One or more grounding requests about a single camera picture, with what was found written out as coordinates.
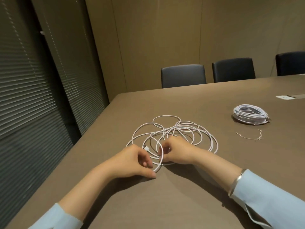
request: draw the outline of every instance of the right hand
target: right hand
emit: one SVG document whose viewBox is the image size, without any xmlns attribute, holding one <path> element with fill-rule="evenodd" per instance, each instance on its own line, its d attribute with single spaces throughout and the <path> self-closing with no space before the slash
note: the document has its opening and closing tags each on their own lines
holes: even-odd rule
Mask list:
<svg viewBox="0 0 305 229">
<path fill-rule="evenodd" d="M 164 152 L 163 162 L 179 164 L 194 164 L 197 151 L 201 150 L 180 136 L 170 136 L 162 143 L 162 148 Z M 161 147 L 159 147 L 158 156 L 161 156 L 161 154 Z"/>
</svg>

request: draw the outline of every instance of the table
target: table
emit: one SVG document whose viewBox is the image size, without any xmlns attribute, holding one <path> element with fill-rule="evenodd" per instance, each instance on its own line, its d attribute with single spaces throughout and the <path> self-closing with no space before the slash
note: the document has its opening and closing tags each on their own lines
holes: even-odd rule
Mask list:
<svg viewBox="0 0 305 229">
<path fill-rule="evenodd" d="M 91 168 L 120 151 L 139 125 L 159 115 L 177 115 L 202 125 L 218 140 L 219 156 L 305 200 L 305 99 L 276 98 L 304 91 L 305 76 L 291 75 L 120 94 L 7 229 L 28 228 Z M 263 108 L 271 123 L 251 126 L 234 122 L 231 114 L 239 104 Z M 165 126 L 175 122 L 169 118 L 160 121 Z M 260 141 L 235 133 L 257 138 L 257 129 L 262 130 Z M 155 180 L 133 177 L 113 181 L 102 191 L 83 228 L 88 226 L 260 228 L 204 172 L 189 165 L 162 167 Z"/>
</svg>

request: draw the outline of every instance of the tangled cable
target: tangled cable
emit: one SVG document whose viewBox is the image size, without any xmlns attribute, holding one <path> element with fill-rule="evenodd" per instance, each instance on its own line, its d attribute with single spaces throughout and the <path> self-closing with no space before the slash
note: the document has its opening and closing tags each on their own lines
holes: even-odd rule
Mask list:
<svg viewBox="0 0 305 229">
<path fill-rule="evenodd" d="M 176 122 L 175 125 L 172 126 L 172 127 L 165 128 L 165 127 L 163 127 L 161 124 L 155 123 L 155 120 L 156 120 L 157 118 L 160 118 L 160 117 L 174 117 L 174 118 L 177 118 L 177 119 L 178 119 L 178 122 Z M 155 127 L 159 128 L 159 129 L 161 129 L 161 130 L 158 130 L 158 131 L 155 131 L 155 132 L 147 132 L 147 133 L 143 133 L 143 134 L 140 134 L 140 135 L 135 136 L 136 132 L 137 132 L 140 128 L 142 128 L 143 126 L 145 126 L 145 125 L 154 125 Z M 210 144 L 210 147 L 209 147 L 209 149 L 208 149 L 208 151 L 212 151 L 212 150 L 213 150 L 214 141 L 215 141 L 215 143 L 216 143 L 216 150 L 214 151 L 214 153 L 216 153 L 217 150 L 218 150 L 218 142 L 217 142 L 217 140 L 216 140 L 215 137 L 214 137 L 212 134 L 210 134 L 204 127 L 202 127 L 202 126 L 200 126 L 200 125 L 198 125 L 198 124 L 196 124 L 196 123 L 194 123 L 194 122 L 191 122 L 191 121 L 182 121 L 179 117 L 177 117 L 177 116 L 172 116 L 172 115 L 162 115 L 162 116 L 155 117 L 155 118 L 152 120 L 152 122 L 150 122 L 150 123 L 145 123 L 145 124 L 141 125 L 140 127 L 138 127 L 138 128 L 135 130 L 134 134 L 132 135 L 132 139 L 127 143 L 126 146 L 128 146 L 130 143 L 133 144 L 133 140 L 134 140 L 134 139 L 136 139 L 136 138 L 138 138 L 138 137 L 140 137 L 140 136 L 148 135 L 148 134 L 149 134 L 149 136 L 144 140 L 143 145 L 142 145 L 142 148 L 144 148 L 147 152 L 149 152 L 149 153 L 152 155 L 152 156 L 150 156 L 152 159 L 159 160 L 159 158 L 161 157 L 159 163 L 153 162 L 153 164 L 157 165 L 157 167 L 154 169 L 154 172 L 157 172 L 157 171 L 160 169 L 160 167 L 161 167 L 162 165 L 172 165 L 172 164 L 174 164 L 173 162 L 172 162 L 172 163 L 167 163 L 167 164 L 162 164 L 164 151 L 163 151 L 163 148 L 162 148 L 162 145 L 161 145 L 160 141 L 161 141 L 162 139 L 165 140 L 165 137 L 168 138 L 168 135 L 177 136 L 177 135 L 175 134 L 175 132 L 179 133 L 187 142 L 189 142 L 189 140 L 185 137 L 184 134 L 186 134 L 186 133 L 191 134 L 192 136 L 190 136 L 190 137 L 192 138 L 192 141 L 189 142 L 189 143 L 191 143 L 191 144 L 193 144 L 193 143 L 194 143 L 194 140 L 195 140 L 194 132 L 197 132 L 197 133 L 200 135 L 200 141 L 199 141 L 198 143 L 193 144 L 193 145 L 199 145 L 199 144 L 202 142 L 202 140 L 203 140 L 202 133 L 204 133 L 204 134 L 206 134 L 206 135 L 209 137 L 210 143 L 211 143 L 211 144 Z M 161 137 L 157 140 L 157 139 L 154 138 L 154 136 L 156 136 L 156 135 L 158 135 L 158 134 L 161 135 Z M 162 153 L 161 153 L 161 156 L 158 156 L 157 154 L 151 152 L 151 151 L 149 150 L 149 147 L 145 145 L 145 143 L 146 143 L 149 139 L 154 139 L 154 140 L 157 142 L 157 144 L 156 144 L 156 151 L 158 151 L 158 147 L 157 147 L 157 146 L 158 146 L 158 145 L 160 146 L 161 152 L 162 152 Z"/>
<path fill-rule="evenodd" d="M 249 125 L 263 125 L 270 120 L 264 110 L 251 104 L 242 104 L 234 108 L 233 117 Z"/>
</svg>

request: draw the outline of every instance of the chair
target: chair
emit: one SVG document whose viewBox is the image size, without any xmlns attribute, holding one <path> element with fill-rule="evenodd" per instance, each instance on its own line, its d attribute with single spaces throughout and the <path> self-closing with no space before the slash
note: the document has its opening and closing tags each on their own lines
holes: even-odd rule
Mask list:
<svg viewBox="0 0 305 229">
<path fill-rule="evenodd" d="M 191 64 L 162 68 L 161 83 L 162 88 L 206 84 L 204 66 Z"/>
<path fill-rule="evenodd" d="M 278 76 L 305 73 L 305 51 L 295 51 L 275 56 Z"/>
<path fill-rule="evenodd" d="M 214 82 L 255 79 L 252 58 L 226 59 L 212 63 Z"/>
</svg>

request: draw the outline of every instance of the silver bangle bracelet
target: silver bangle bracelet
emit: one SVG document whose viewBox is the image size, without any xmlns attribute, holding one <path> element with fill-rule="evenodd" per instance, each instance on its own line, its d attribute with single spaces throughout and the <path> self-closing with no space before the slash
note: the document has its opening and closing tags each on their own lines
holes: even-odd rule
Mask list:
<svg viewBox="0 0 305 229">
<path fill-rule="evenodd" d="M 231 188 L 230 188 L 230 190 L 229 190 L 229 192 L 228 192 L 229 197 L 232 196 L 232 194 L 233 194 L 233 192 L 234 192 L 234 190 L 235 190 L 235 187 L 236 187 L 238 181 L 242 178 L 242 175 L 243 175 L 243 173 L 244 173 L 245 171 L 246 171 L 246 169 L 243 169 L 243 170 L 240 172 L 240 175 L 239 175 L 239 176 L 234 180 L 234 182 L 232 183 Z"/>
</svg>

